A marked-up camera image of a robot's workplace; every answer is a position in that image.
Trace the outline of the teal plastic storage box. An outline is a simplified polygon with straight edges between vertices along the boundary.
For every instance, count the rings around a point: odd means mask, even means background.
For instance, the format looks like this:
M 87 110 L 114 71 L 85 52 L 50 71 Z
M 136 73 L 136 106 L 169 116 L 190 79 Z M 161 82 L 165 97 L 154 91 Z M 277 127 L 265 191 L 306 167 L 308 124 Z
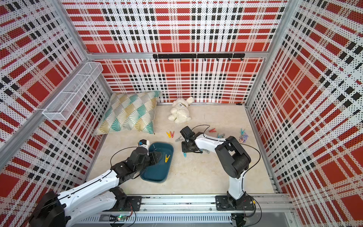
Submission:
M 155 142 L 149 146 L 149 153 L 153 151 L 162 152 L 162 160 L 157 165 L 148 166 L 140 176 L 144 181 L 163 183 L 167 179 L 169 173 L 173 159 L 174 148 L 171 144 L 168 143 Z M 164 162 L 166 154 L 171 155 L 167 163 Z

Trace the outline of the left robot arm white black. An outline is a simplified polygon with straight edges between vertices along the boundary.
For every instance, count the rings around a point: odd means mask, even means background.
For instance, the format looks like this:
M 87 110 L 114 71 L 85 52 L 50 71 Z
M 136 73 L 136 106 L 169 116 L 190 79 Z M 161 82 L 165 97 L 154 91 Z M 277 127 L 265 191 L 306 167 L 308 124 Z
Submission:
M 125 203 L 126 194 L 120 185 L 163 158 L 160 151 L 149 152 L 148 147 L 133 149 L 126 160 L 112 165 L 100 176 L 59 194 L 53 191 L 46 193 L 30 215 L 29 225 L 71 227 L 93 214 Z

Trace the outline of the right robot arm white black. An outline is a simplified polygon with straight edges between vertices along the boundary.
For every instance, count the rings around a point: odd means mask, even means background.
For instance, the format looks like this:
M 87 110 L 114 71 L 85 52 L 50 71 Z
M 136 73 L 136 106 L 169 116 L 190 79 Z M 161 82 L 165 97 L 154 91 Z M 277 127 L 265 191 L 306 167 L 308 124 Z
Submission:
M 181 143 L 184 154 L 203 152 L 217 154 L 222 168 L 229 176 L 228 203 L 233 208 L 240 207 L 246 197 L 244 177 L 251 163 L 246 150 L 233 136 L 226 139 L 214 138 L 202 132 L 194 133 L 189 128 L 181 130 L 180 133 L 184 138 Z

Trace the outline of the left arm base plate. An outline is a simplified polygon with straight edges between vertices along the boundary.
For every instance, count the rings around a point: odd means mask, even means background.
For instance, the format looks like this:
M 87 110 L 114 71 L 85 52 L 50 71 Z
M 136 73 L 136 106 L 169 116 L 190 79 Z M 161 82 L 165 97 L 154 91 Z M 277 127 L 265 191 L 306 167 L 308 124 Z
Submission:
M 139 211 L 142 196 L 126 196 L 118 199 L 112 211 Z

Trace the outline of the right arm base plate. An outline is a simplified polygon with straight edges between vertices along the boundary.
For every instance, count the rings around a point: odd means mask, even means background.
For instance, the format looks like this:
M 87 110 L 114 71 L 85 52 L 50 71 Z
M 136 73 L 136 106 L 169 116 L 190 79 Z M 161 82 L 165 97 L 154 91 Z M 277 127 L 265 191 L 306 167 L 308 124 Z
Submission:
M 254 211 L 255 205 L 252 197 L 243 195 L 240 199 L 236 200 L 229 195 L 215 196 L 216 209 L 218 211 Z

